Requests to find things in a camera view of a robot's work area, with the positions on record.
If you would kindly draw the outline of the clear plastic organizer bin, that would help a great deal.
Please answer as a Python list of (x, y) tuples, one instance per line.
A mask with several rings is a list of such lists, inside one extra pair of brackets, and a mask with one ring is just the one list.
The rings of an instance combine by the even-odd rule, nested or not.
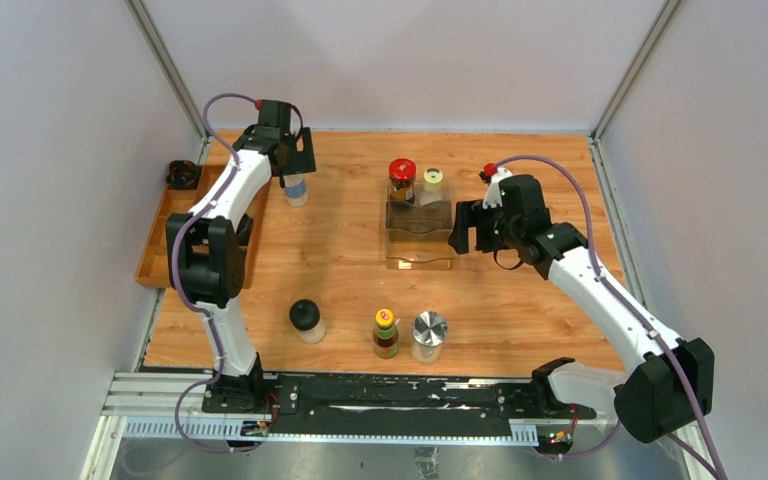
[(448, 271), (454, 267), (455, 253), (448, 245), (454, 221), (450, 179), (443, 173), (442, 201), (420, 206), (417, 194), (424, 172), (415, 180), (413, 203), (385, 196), (382, 233), (390, 270)]

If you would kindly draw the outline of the red lid sauce jar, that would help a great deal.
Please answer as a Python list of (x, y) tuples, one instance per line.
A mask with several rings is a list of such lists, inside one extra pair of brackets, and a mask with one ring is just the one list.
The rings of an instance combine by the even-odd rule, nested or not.
[(417, 167), (413, 160), (396, 158), (388, 166), (388, 196), (392, 200), (413, 203)]

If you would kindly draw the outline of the yellow lid spice bottle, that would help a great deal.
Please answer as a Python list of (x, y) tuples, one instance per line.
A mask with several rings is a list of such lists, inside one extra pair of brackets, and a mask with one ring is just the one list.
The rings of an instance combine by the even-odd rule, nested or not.
[(429, 205), (444, 199), (444, 174), (438, 168), (428, 168), (423, 173), (417, 202), (420, 206)]

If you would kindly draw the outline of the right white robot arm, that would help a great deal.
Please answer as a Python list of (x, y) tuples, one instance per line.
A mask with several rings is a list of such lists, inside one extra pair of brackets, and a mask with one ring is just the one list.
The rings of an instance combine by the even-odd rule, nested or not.
[(448, 243), (517, 253), (572, 299), (617, 352), (624, 370), (588, 367), (562, 357), (535, 369), (531, 403), (544, 417), (577, 405), (607, 414), (636, 440), (651, 443), (712, 410), (715, 355), (701, 338), (686, 340), (637, 301), (603, 265), (572, 224), (555, 222), (540, 182), (500, 169), (485, 196), (459, 201)]

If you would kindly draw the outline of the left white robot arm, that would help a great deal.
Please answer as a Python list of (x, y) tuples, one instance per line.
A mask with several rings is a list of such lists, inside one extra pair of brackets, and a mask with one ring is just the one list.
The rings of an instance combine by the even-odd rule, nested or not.
[(304, 205), (305, 177), (316, 170), (311, 130), (299, 108), (267, 99), (253, 105), (258, 119), (234, 143), (223, 144), (229, 159), (216, 182), (165, 225), (171, 285), (199, 316), (213, 354), (203, 401), (210, 413), (253, 413), (269, 398), (239, 301), (246, 277), (239, 235), (243, 217), (272, 180), (291, 205)]

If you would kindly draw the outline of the silver lid blue bottle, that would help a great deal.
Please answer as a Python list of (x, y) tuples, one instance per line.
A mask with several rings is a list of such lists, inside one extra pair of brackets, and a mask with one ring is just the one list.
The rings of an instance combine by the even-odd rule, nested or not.
[(282, 191), (287, 203), (292, 207), (302, 207), (308, 203), (309, 194), (304, 174), (293, 174), (283, 177)]

